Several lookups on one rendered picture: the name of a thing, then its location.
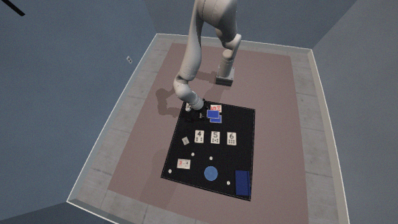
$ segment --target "dark blue rectangle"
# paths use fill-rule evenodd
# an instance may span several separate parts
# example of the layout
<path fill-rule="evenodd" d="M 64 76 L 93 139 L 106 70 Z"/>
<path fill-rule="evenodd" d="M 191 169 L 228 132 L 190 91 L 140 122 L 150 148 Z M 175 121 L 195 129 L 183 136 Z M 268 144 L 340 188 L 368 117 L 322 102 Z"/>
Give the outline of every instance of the dark blue rectangle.
<path fill-rule="evenodd" d="M 217 118 L 211 118 L 211 119 L 210 119 L 210 122 L 211 122 L 211 123 L 221 123 L 221 117 L 222 117 L 222 116 L 220 115 L 220 118 L 218 118 L 218 119 L 217 119 Z"/>
<path fill-rule="evenodd" d="M 208 118 L 219 118 L 220 112 L 219 111 L 212 111 L 208 109 Z"/>
<path fill-rule="evenodd" d="M 235 184 L 237 196 L 250 196 L 250 172 L 236 170 L 235 171 Z"/>

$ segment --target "black mat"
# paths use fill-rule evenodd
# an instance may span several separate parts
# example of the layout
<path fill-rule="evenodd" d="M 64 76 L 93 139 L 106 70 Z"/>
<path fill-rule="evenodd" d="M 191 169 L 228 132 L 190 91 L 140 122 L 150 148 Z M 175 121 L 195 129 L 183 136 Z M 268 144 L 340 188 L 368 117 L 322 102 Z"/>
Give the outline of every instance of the black mat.
<path fill-rule="evenodd" d="M 255 110 L 210 101 L 205 101 L 205 105 L 209 109 L 211 105 L 221 105 L 222 122 L 211 123 L 209 119 L 188 122 L 187 118 L 194 112 L 187 112 L 184 102 L 161 177 L 250 201 Z M 196 136 L 196 131 L 203 131 L 203 135 Z M 212 131 L 220 132 L 219 144 L 211 143 Z M 195 137 L 203 138 L 203 143 L 195 142 Z M 233 143 L 234 138 L 236 145 L 228 145 L 228 139 Z"/>

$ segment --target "gray wall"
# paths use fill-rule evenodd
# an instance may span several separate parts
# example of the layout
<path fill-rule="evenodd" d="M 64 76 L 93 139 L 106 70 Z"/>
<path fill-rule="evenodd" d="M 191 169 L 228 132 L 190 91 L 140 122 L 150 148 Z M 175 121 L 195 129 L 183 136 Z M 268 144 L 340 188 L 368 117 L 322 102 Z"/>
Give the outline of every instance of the gray wall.
<path fill-rule="evenodd" d="M 156 34 L 142 1 L 12 2 L 26 15 L 0 2 L 0 220 L 66 201 Z"/>
<path fill-rule="evenodd" d="M 313 48 L 356 0 L 238 0 L 243 40 Z M 144 0 L 156 32 L 188 35 L 194 0 Z M 202 36 L 216 37 L 205 23 Z"/>
<path fill-rule="evenodd" d="M 398 220 L 397 9 L 358 0 L 313 48 L 351 223 Z"/>

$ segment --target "wall outlet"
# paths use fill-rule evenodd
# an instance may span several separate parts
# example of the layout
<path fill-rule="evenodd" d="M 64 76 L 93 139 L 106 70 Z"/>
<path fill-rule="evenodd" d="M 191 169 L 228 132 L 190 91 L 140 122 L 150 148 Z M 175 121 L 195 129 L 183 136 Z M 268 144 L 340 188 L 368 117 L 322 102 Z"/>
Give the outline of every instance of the wall outlet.
<path fill-rule="evenodd" d="M 133 63 L 132 59 L 130 58 L 130 56 L 127 57 L 127 61 L 131 64 Z"/>

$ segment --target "brown floor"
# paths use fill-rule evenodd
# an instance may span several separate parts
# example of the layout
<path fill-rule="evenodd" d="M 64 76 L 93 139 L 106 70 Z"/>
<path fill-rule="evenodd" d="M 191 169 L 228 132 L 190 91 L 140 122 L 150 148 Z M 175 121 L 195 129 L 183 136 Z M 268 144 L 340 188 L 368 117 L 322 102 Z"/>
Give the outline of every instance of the brown floor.
<path fill-rule="evenodd" d="M 185 44 L 172 44 L 108 189 L 209 223 L 308 223 L 299 109 L 289 56 L 240 50 L 231 87 L 215 85 L 222 48 L 202 47 L 190 87 L 208 101 L 256 110 L 251 201 L 161 178 L 182 105 L 172 82 Z"/>

